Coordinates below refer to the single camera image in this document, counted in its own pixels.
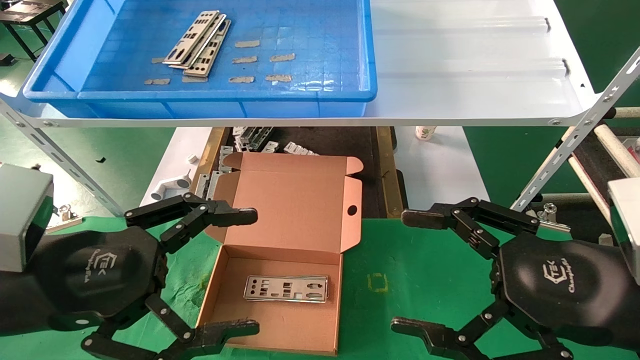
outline open cardboard box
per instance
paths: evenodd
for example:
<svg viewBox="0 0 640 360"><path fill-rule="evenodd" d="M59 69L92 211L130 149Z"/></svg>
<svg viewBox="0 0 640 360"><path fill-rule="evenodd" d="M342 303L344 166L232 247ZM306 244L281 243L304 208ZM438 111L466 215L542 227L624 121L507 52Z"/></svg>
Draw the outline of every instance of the open cardboard box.
<svg viewBox="0 0 640 360"><path fill-rule="evenodd" d="M214 200L255 208L258 221L206 233L223 245L197 326L250 318L260 333L232 338L231 347L306 354L337 354L342 253L360 242L363 169L353 157L237 152L224 164ZM250 275L327 275L325 303L249 302Z"/></svg>

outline metal screw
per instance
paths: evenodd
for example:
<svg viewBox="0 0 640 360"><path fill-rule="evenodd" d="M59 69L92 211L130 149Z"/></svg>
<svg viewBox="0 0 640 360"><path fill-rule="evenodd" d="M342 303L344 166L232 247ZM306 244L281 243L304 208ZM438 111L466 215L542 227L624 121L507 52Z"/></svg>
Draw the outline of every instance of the metal screw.
<svg viewBox="0 0 640 360"><path fill-rule="evenodd" d="M555 214L558 211L557 206L553 202L548 202L548 203L544 204L544 206L542 206L542 208L548 214Z"/></svg>

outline blue plastic tray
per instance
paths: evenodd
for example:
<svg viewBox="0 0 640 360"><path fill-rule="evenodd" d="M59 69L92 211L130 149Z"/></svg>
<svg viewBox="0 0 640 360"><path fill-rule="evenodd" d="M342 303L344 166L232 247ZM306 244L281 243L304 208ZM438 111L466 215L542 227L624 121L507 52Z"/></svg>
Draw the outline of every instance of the blue plastic tray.
<svg viewBox="0 0 640 360"><path fill-rule="evenodd" d="M183 83L182 70L151 59L205 10L226 13L231 27L208 82ZM235 47L248 40L260 46ZM162 78L170 84L144 84ZM376 92L369 0L76 0L24 87L68 117L115 119L359 117Z"/></svg>

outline white shelf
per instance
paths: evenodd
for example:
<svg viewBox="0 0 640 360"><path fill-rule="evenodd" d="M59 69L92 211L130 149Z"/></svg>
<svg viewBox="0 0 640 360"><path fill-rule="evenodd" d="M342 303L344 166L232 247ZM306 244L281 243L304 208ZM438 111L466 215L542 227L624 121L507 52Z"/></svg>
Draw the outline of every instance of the white shelf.
<svg viewBox="0 0 640 360"><path fill-rule="evenodd" d="M6 101L39 118L34 126L546 126L565 117L569 126L597 99L553 0L371 0L371 10L378 96L362 118L68 119Z"/></svg>
<svg viewBox="0 0 640 360"><path fill-rule="evenodd" d="M396 168L403 173L411 209L429 209L435 202L456 204L470 197L489 200L480 170L460 126L436 128L423 142L415 127L396 127Z"/></svg>
<svg viewBox="0 0 640 360"><path fill-rule="evenodd" d="M175 130L171 137L171 141L169 141L169 144L166 146L163 157L156 168L156 172L151 179L151 182L149 182L149 186L145 192L145 196L140 202L140 206L156 202L156 200L151 198L151 193L162 180L186 175L188 173L192 182L198 181L196 176L198 162L190 164L186 159L192 154L198 157L202 155L204 148L207 145L210 133L210 127L178 127ZM167 189L164 193L164 198L167 199L171 196L182 195L188 191L189 189Z"/></svg>

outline green mat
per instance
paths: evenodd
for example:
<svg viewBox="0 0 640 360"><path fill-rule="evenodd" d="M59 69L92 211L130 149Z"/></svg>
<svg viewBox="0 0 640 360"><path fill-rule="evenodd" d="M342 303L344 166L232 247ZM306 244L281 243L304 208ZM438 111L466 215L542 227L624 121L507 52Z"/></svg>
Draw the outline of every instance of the green mat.
<svg viewBox="0 0 640 360"><path fill-rule="evenodd" d="M167 225L155 228L158 235ZM118 231L124 221L87 218L73 231ZM509 236L496 233L502 240ZM565 240L559 233L541 231L541 237ZM192 240L169 256L169 276L163 298L193 325L219 245L206 235ZM427 231L403 226L398 220L364 220L362 241L344 258L339 358L439 359L427 354L421 340L391 332L393 316L439 322L459 329L489 305L490 262L483 260L450 231ZM91 360L80 349L93 329L77 332L39 332L0 338L0 360ZM160 351L173 336L160 321L147 315L115 340ZM564 341L578 360L637 360L629 351L592 348ZM489 356L536 350L538 344L502 321L479 342ZM226 348L216 357L242 360L326 359L285 353Z"/></svg>

